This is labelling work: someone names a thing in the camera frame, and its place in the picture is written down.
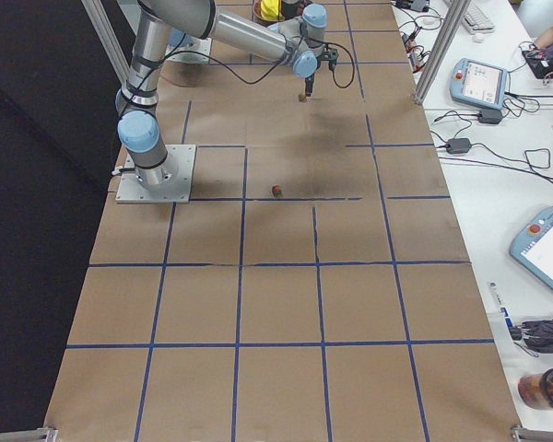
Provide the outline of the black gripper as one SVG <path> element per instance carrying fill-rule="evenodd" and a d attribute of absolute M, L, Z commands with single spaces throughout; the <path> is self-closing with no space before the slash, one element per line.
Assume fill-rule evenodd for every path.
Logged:
<path fill-rule="evenodd" d="M 316 67 L 313 72 L 304 79 L 304 95 L 311 96 L 313 92 L 315 73 L 319 71 L 323 63 L 327 63 L 328 70 L 334 74 L 338 60 L 338 50 L 334 48 L 325 48 L 324 51 L 317 57 L 313 57 L 316 62 Z"/>

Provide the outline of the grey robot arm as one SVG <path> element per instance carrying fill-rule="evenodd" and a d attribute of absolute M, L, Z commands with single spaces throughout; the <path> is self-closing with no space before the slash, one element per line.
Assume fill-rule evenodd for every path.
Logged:
<path fill-rule="evenodd" d="M 128 76 L 116 96 L 118 135 L 135 164 L 137 180 L 153 187 L 172 178 L 169 153 L 159 134 L 156 109 L 162 66 L 171 59 L 204 63 L 209 42 L 222 42 L 271 62 L 287 65 L 312 94 L 322 63 L 337 64 L 337 50 L 326 41 L 327 13 L 309 4 L 301 13 L 262 26 L 213 1 L 141 1 Z"/>
<path fill-rule="evenodd" d="M 299 16 L 305 7 L 303 0 L 280 0 L 279 9 L 285 20 Z"/>

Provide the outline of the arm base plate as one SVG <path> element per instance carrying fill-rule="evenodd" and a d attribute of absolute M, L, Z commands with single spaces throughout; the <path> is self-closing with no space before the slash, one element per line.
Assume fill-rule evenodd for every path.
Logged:
<path fill-rule="evenodd" d="M 171 34 L 166 54 L 171 62 L 183 64 L 206 64 L 211 50 L 211 39 L 197 39 L 185 34 Z"/>
<path fill-rule="evenodd" d="M 196 145 L 166 145 L 165 162 L 155 169 L 138 168 L 126 155 L 115 200 L 120 204 L 188 204 Z"/>

